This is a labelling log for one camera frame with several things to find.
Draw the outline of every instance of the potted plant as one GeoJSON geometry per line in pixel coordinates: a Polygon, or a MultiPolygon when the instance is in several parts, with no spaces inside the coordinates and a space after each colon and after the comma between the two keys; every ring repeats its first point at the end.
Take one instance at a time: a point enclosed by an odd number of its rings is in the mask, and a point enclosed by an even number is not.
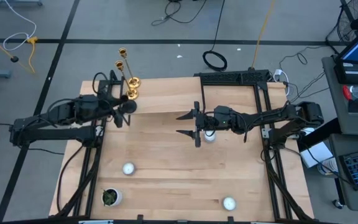
{"type": "Polygon", "coordinates": [[[103,190],[101,199],[104,206],[116,206],[121,203],[122,193],[116,189],[108,188],[103,190]]]}

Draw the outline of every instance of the red object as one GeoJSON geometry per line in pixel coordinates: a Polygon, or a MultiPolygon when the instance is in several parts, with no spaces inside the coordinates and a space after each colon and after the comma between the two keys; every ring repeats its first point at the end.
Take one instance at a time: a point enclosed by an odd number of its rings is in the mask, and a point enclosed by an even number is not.
{"type": "Polygon", "coordinates": [[[342,87],[342,92],[343,92],[343,95],[345,96],[345,98],[347,100],[352,99],[352,93],[351,93],[351,91],[349,90],[349,88],[347,86],[342,87]]]}

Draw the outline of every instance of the gray floor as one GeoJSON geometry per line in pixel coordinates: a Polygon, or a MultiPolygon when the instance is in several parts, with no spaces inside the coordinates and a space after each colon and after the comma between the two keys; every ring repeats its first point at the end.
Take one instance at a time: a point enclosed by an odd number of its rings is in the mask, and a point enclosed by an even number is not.
{"type": "MultiPolygon", "coordinates": [[[[212,39],[219,17],[220,0],[209,0],[198,18],[190,24],[168,21],[152,27],[153,20],[163,16],[167,1],[107,1],[81,0],[69,39],[212,39]]],[[[40,39],[58,39],[62,35],[73,0],[45,0],[43,7],[25,5],[16,7],[23,16],[37,23],[40,39]]],[[[187,20],[201,6],[202,1],[184,0],[177,18],[187,20]]],[[[268,0],[226,1],[218,39],[256,40],[269,9],[268,0]]],[[[263,40],[322,41],[335,24],[339,1],[281,0],[266,27],[263,40]]],[[[0,38],[15,32],[31,32],[32,26],[16,17],[6,7],[0,7],[0,38]]],[[[96,72],[108,72],[119,59],[117,49],[126,47],[131,68],[142,78],[190,77],[198,72],[210,72],[201,58],[210,45],[177,44],[66,44],[49,89],[44,110],[51,102],[76,97],[83,80],[92,79],[96,72]]],[[[262,45],[255,68],[274,72],[279,61],[305,46],[262,45]]],[[[12,123],[16,118],[31,116],[39,98],[57,44],[37,44],[33,65],[38,75],[32,76],[13,64],[0,51],[0,68],[13,71],[11,79],[0,79],[0,122],[12,123]]],[[[228,71],[246,70],[252,63],[254,45],[217,45],[215,50],[228,62],[228,71]]],[[[25,63],[31,47],[24,45],[14,52],[25,63]]],[[[307,50],[309,64],[302,65],[295,58],[283,62],[290,82],[305,86],[323,71],[321,58],[332,54],[328,47],[307,50]]],[[[308,92],[327,87],[322,78],[308,92]]],[[[334,118],[334,108],[328,91],[306,99],[319,103],[326,121],[334,118]]],[[[38,146],[62,152],[65,142],[38,142],[38,146]]],[[[18,148],[9,143],[9,132],[0,126],[0,201],[18,155],[18,148]]],[[[25,160],[5,221],[46,217],[55,190],[61,156],[29,152],[25,160]]],[[[306,180],[316,218],[327,222],[358,223],[358,212],[347,208],[338,210],[331,205],[337,198],[334,181],[306,170],[306,180]]]]}

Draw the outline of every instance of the wooden table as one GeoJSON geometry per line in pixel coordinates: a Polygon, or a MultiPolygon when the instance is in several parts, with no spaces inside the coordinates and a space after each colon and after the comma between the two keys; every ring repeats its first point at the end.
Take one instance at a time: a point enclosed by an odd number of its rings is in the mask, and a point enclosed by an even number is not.
{"type": "MultiPolygon", "coordinates": [[[[202,102],[199,78],[143,79],[138,91],[138,109],[131,116],[131,126],[106,126],[91,218],[135,220],[142,214],[145,220],[224,221],[233,216],[235,221],[274,221],[267,172],[260,159],[259,128],[248,133],[246,143],[243,135],[220,131],[214,143],[202,142],[195,148],[194,141],[175,131],[192,130],[195,121],[175,118],[189,112],[194,101],[202,102]],[[125,162],[135,164],[134,175],[122,173],[125,162]],[[120,205],[103,206],[101,194],[108,187],[123,192],[120,205]],[[227,196],[237,201],[234,211],[223,209],[222,200],[227,196]]],[[[207,111],[226,105],[240,113],[257,112],[252,87],[205,86],[204,92],[207,111]]],[[[268,83],[268,92],[273,109],[284,105],[287,98],[282,83],[268,83]]],[[[83,82],[81,94],[92,93],[91,82],[83,82]]],[[[68,141],[62,165],[79,146],[77,141],[68,141]]],[[[298,150],[294,140],[288,140],[286,146],[298,150]]],[[[84,153],[83,149],[63,175],[61,206],[78,186],[84,153]]],[[[287,189],[313,217],[299,156],[288,151],[281,151],[281,155],[287,189]]],[[[85,190],[80,214],[85,213],[87,197],[85,190]]],[[[55,213],[56,194],[50,209],[51,215],[55,213]]]]}

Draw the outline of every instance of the yellow cable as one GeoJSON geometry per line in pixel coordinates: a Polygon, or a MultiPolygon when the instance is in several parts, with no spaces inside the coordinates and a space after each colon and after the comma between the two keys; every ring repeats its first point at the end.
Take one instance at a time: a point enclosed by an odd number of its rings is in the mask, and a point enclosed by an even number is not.
{"type": "Polygon", "coordinates": [[[270,14],[271,14],[272,11],[273,11],[274,2],[275,2],[275,0],[272,0],[272,3],[270,4],[270,8],[268,9],[268,12],[267,12],[267,15],[266,15],[266,18],[265,18],[264,25],[262,26],[262,30],[260,30],[258,42],[256,43],[256,49],[255,49],[255,54],[254,54],[254,60],[252,61],[251,68],[254,67],[254,63],[255,63],[256,58],[257,58],[257,56],[258,56],[259,42],[260,42],[260,40],[261,40],[261,38],[262,38],[262,35],[263,35],[264,32],[265,32],[265,27],[266,27],[267,21],[268,21],[268,19],[269,19],[269,16],[270,16],[270,14]]]}
{"type": "MultiPolygon", "coordinates": [[[[24,70],[28,71],[28,72],[31,73],[31,74],[35,74],[35,70],[34,70],[34,68],[32,67],[30,61],[31,61],[32,55],[33,55],[33,53],[34,53],[34,51],[35,51],[35,45],[34,45],[34,44],[35,44],[35,41],[38,40],[38,39],[37,39],[37,37],[32,37],[32,38],[30,38],[30,39],[27,40],[27,41],[28,41],[29,43],[33,44],[32,53],[31,53],[30,58],[29,58],[29,65],[30,65],[30,67],[31,67],[31,70],[30,70],[29,68],[27,68],[26,66],[24,66],[20,61],[17,61],[17,62],[19,63],[19,65],[20,65],[22,68],[24,68],[24,70]]],[[[0,49],[1,49],[6,55],[8,55],[9,58],[14,58],[13,55],[11,55],[7,50],[3,49],[1,46],[0,46],[0,49]]]]}

